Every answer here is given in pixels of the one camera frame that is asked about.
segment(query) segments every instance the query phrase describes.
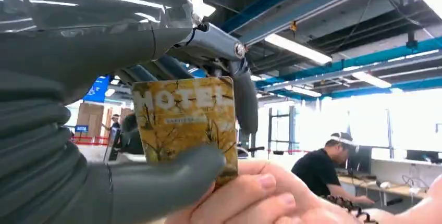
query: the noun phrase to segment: desk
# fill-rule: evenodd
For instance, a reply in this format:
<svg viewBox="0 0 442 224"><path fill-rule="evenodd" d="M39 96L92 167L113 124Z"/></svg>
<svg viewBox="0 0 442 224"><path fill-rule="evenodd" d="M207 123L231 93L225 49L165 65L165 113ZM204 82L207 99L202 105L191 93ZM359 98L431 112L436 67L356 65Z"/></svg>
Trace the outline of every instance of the desk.
<svg viewBox="0 0 442 224"><path fill-rule="evenodd" d="M385 192L385 193L411 197L410 187L407 185L391 184L391 187L386 188L386 189L382 189L376 185L369 185L370 182L374 182L375 180L362 181L359 179L352 179L351 177L348 177L348 176L339 176L338 178L341 183L353 184L354 186L357 186L360 188L366 188L366 189L370 189L370 190L376 190L376 191L381 191L381 192ZM423 199L426 197L426 193L424 191L421 191L417 195L414 195L413 197Z"/></svg>

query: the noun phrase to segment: yellow card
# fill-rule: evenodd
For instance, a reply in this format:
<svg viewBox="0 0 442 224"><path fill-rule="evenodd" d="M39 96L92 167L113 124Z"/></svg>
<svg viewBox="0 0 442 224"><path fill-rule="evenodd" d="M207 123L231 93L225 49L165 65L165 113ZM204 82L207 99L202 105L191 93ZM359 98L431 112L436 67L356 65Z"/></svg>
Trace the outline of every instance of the yellow card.
<svg viewBox="0 0 442 224"><path fill-rule="evenodd" d="M238 175L230 77L139 82L132 95L147 161L171 160L184 150L210 143L227 160L216 188Z"/></svg>

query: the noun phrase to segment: bracelet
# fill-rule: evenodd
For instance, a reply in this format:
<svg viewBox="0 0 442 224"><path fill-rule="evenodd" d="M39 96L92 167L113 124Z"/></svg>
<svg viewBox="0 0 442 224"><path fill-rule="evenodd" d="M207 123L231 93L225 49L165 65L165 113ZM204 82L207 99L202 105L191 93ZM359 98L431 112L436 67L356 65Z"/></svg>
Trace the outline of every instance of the bracelet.
<svg viewBox="0 0 442 224"><path fill-rule="evenodd" d="M379 224L376 220L371 219L370 215L367 212L362 211L362 208L359 206L355 206L351 201L346 200L342 197L335 197L332 195L329 195L327 197L322 197L325 200L338 205L342 208L347 209L348 213L352 213L352 211L356 211L356 218L359 219L361 216L365 216L365 219L363 220L364 223L374 223L374 224Z"/></svg>

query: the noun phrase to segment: fingernail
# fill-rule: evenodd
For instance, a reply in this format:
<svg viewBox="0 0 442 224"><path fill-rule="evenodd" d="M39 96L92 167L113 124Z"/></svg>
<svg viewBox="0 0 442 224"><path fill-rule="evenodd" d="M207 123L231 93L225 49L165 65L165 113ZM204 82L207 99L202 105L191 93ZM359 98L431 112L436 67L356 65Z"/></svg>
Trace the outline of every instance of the fingernail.
<svg viewBox="0 0 442 224"><path fill-rule="evenodd" d="M283 201L285 204L287 205L292 205L294 204L294 197L292 194L287 193L287 194L283 194L279 197L281 199L281 201Z"/></svg>
<svg viewBox="0 0 442 224"><path fill-rule="evenodd" d="M271 189L276 185L275 177L269 174L262 175L258 178L258 182L264 189Z"/></svg>

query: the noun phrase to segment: red barrier tape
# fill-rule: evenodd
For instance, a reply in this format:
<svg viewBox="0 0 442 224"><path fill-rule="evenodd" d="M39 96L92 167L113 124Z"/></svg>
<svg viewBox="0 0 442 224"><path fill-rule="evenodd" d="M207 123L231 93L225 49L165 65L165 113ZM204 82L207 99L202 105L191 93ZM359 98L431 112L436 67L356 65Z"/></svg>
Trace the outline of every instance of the red barrier tape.
<svg viewBox="0 0 442 224"><path fill-rule="evenodd" d="M94 136L94 137L90 137L90 136L74 136L73 139L99 139L99 140L107 140L109 138L108 137L101 137L101 136Z"/></svg>
<svg viewBox="0 0 442 224"><path fill-rule="evenodd" d="M107 147L107 143L93 143L93 142L73 142L77 145L86 145L86 146L105 146Z"/></svg>
<svg viewBox="0 0 442 224"><path fill-rule="evenodd" d="M279 151L279 152L284 152L284 153L308 153L310 151L305 151L305 150L267 150L269 153L273 152L273 151Z"/></svg>

